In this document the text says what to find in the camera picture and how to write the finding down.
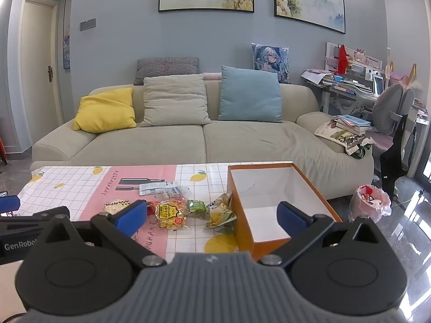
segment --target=beige pillow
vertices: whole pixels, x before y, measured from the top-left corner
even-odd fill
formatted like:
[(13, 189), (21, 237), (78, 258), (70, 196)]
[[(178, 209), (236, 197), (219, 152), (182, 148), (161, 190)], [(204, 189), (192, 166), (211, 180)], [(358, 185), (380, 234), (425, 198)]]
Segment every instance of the beige pillow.
[(209, 124), (203, 75), (169, 75), (144, 79), (141, 127)]

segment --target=orange box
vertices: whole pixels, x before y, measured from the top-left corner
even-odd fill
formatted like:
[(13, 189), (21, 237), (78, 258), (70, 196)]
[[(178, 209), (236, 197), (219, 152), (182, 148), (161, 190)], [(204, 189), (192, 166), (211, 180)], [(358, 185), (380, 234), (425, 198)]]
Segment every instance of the orange box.
[(239, 251), (249, 251), (254, 260), (289, 241), (279, 226), (277, 206), (287, 201), (312, 216), (324, 213), (336, 222), (340, 217), (316, 187), (292, 163), (230, 165), (227, 191), (237, 216), (235, 236)]

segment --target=sofa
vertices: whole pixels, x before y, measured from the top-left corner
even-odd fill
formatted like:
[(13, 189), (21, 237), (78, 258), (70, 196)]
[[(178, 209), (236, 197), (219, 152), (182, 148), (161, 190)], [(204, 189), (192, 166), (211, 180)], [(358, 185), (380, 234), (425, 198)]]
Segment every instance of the sofa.
[[(144, 120), (143, 86), (103, 87), (98, 94), (133, 88), (135, 121)], [(103, 134), (73, 131), (73, 120), (33, 146), (32, 170), (43, 166), (115, 166), (293, 161), (326, 199), (353, 194), (371, 183), (371, 150), (357, 160), (344, 148), (314, 136), (329, 116), (319, 112), (308, 87), (280, 84), (282, 123), (217, 121), (221, 81), (205, 81), (208, 115), (204, 126), (162, 126), (121, 129)]]

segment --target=red chair leg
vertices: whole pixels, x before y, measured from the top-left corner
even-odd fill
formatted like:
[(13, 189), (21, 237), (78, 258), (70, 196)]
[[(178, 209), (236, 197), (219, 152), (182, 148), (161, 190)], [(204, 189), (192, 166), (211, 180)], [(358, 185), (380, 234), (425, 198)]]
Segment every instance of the red chair leg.
[(3, 160), (4, 164), (7, 165), (6, 151), (4, 149), (3, 142), (1, 142), (1, 138), (0, 138), (0, 156), (1, 156), (1, 160)]

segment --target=door handle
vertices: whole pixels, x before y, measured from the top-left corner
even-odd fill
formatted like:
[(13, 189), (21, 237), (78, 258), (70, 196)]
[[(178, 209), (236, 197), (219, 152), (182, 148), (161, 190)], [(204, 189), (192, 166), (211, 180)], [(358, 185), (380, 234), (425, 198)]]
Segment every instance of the door handle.
[(48, 77), (50, 79), (50, 83), (53, 81), (53, 69), (50, 65), (48, 65)]

